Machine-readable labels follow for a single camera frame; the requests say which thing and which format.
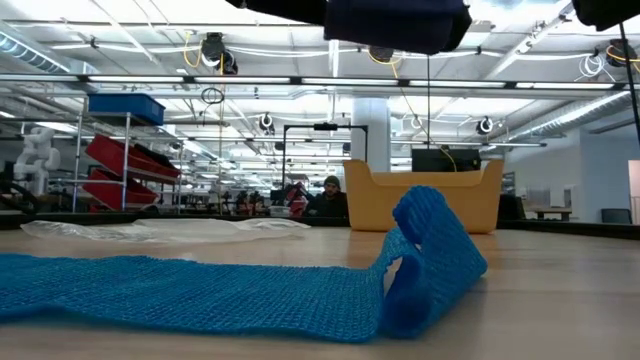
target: workbench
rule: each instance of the workbench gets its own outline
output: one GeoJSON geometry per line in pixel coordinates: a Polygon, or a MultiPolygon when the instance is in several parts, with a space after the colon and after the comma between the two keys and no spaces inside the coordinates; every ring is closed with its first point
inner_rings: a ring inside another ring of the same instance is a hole
{"type": "MultiPolygon", "coordinates": [[[[349,266],[376,258],[384,234],[312,228],[304,238],[228,244],[35,239],[0,232],[0,251],[36,256],[146,254],[200,262],[349,266]]],[[[498,230],[473,236],[484,278],[415,340],[360,345],[278,336],[219,336],[23,319],[0,325],[1,359],[637,359],[640,242],[498,230]]]]}

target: red storage bin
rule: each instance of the red storage bin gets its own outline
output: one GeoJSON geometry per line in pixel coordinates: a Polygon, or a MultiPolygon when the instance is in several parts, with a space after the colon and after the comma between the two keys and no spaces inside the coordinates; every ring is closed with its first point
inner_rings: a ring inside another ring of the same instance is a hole
{"type": "MultiPolygon", "coordinates": [[[[96,135],[91,144],[87,146],[86,153],[114,174],[122,176],[124,167],[123,143],[103,135],[96,135]]],[[[178,176],[180,176],[180,170],[173,165],[161,165],[133,146],[129,147],[127,177],[175,184],[178,182],[178,176]]]]}
{"type": "MultiPolygon", "coordinates": [[[[89,180],[122,181],[122,177],[103,169],[94,169],[89,175],[89,180]]],[[[82,185],[82,188],[109,209],[124,210],[122,209],[122,185],[88,183],[82,185]]],[[[153,204],[157,197],[156,193],[137,181],[127,179],[127,208],[140,208],[153,204]]]]}

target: chair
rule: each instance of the chair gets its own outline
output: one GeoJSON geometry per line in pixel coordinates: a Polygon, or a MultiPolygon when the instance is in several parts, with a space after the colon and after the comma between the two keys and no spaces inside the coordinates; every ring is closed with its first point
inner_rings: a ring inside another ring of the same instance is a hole
{"type": "Polygon", "coordinates": [[[458,173],[374,173],[361,160],[344,162],[351,228],[388,231],[391,214],[411,186],[438,189],[469,233],[486,234],[496,228],[503,161],[489,162],[484,171],[458,173]]]}
{"type": "Polygon", "coordinates": [[[633,224],[629,209],[601,209],[600,215],[605,224],[633,224]]]}

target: blue mesh cloth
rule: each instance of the blue mesh cloth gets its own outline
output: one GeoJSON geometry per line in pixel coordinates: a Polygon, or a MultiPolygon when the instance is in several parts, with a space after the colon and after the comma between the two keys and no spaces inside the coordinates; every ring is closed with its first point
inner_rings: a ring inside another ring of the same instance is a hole
{"type": "Polygon", "coordinates": [[[65,311],[204,333],[285,333],[363,342],[411,338],[435,323],[487,263],[428,187],[412,188],[368,269],[200,264],[146,256],[0,255],[0,319],[65,311]],[[402,264],[387,295],[383,276],[402,264]]]}

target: pillar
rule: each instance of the pillar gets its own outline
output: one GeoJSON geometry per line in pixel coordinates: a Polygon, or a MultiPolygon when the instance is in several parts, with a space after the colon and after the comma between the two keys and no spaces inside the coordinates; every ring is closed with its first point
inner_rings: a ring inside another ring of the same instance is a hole
{"type": "MultiPolygon", "coordinates": [[[[369,126],[369,169],[389,172],[391,163],[391,126],[387,98],[355,98],[351,111],[351,125],[369,126]]],[[[365,133],[351,130],[351,158],[364,161],[365,133]]]]}

